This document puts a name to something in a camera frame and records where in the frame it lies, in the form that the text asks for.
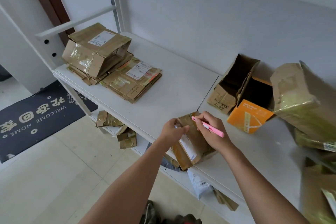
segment black doormat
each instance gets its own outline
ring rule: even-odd
[[[78,93],[92,112],[98,106]],[[85,116],[59,81],[0,111],[0,162]]]

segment tile floor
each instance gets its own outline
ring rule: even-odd
[[[12,82],[16,92],[19,85]],[[3,99],[0,109],[9,105]],[[78,223],[138,158],[131,149],[120,150],[117,141],[84,117],[0,164],[1,223]],[[162,217],[192,213],[203,223],[227,223],[161,172],[149,198]]]

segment hand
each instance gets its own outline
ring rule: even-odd
[[[184,126],[182,128],[175,128],[176,119],[170,119],[169,121],[164,124],[160,136],[157,138],[157,141],[161,143],[163,149],[166,151],[169,148],[177,143],[183,134],[188,132],[190,126]]]
[[[216,135],[215,133],[205,128],[202,121],[224,132],[224,138]],[[224,124],[221,119],[218,119],[212,116],[210,113],[204,111],[201,113],[201,115],[195,116],[195,122],[197,125],[197,130],[202,133],[208,144],[216,151],[222,152],[223,150],[225,150],[225,148],[234,146],[233,143],[230,141],[230,138],[225,130]]]

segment orange box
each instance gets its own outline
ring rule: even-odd
[[[273,109],[272,85],[252,77],[238,96],[237,106],[227,122],[246,133],[253,134],[274,115]]]

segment person's right hand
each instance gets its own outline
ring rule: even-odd
[[[219,129],[220,131],[224,132],[224,138],[216,135],[215,133],[211,132],[207,128],[203,126],[202,121],[210,124],[211,126]],[[214,148],[216,151],[221,152],[228,146],[232,146],[233,143],[230,141],[230,138],[225,130],[224,124],[221,119],[216,118],[215,116],[211,115],[210,113],[204,111],[199,116],[195,116],[195,122],[197,125],[197,129],[202,133],[205,140],[208,144]]]

